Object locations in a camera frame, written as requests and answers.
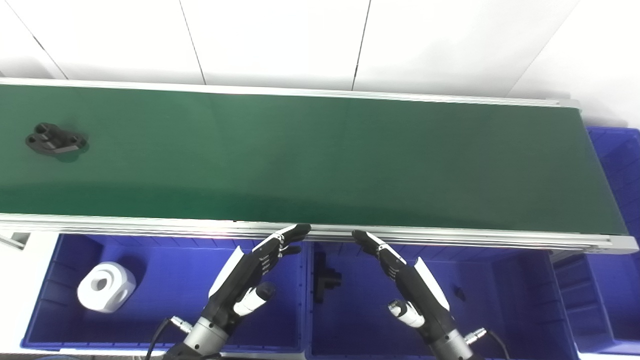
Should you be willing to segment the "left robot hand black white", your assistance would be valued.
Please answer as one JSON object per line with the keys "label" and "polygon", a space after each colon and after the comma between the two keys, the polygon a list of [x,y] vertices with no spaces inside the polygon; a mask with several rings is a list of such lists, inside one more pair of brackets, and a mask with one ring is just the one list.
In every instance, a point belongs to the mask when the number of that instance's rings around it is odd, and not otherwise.
{"label": "left robot hand black white", "polygon": [[262,280],[284,256],[297,255],[301,242],[311,231],[310,224],[295,224],[266,237],[251,251],[236,248],[222,267],[202,310],[205,326],[231,335],[242,318],[275,296],[275,285]]}

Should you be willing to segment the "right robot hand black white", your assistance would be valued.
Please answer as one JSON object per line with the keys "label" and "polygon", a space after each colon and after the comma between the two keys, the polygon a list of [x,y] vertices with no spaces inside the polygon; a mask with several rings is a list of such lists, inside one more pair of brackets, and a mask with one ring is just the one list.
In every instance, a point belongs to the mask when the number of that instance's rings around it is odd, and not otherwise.
{"label": "right robot hand black white", "polygon": [[419,257],[408,263],[390,244],[368,231],[352,231],[361,250],[378,260],[384,274],[402,295],[389,303],[391,314],[405,325],[417,330],[428,345],[454,338],[457,324],[450,304],[432,272]]}

